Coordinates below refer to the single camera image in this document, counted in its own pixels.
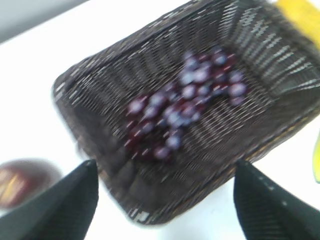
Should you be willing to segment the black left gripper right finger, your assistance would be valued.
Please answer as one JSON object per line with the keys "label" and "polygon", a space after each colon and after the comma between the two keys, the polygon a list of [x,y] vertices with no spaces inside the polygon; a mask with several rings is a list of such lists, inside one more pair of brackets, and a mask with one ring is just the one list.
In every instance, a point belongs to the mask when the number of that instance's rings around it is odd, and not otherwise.
{"label": "black left gripper right finger", "polygon": [[320,212],[250,162],[235,168],[233,201],[247,240],[318,240]]}

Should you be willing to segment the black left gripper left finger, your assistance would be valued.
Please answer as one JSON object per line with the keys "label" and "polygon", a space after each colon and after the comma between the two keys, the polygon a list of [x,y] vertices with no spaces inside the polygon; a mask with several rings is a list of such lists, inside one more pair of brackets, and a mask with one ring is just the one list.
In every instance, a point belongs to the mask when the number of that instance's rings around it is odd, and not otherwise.
{"label": "black left gripper left finger", "polygon": [[98,168],[86,160],[0,219],[2,240],[83,240],[98,204]]}

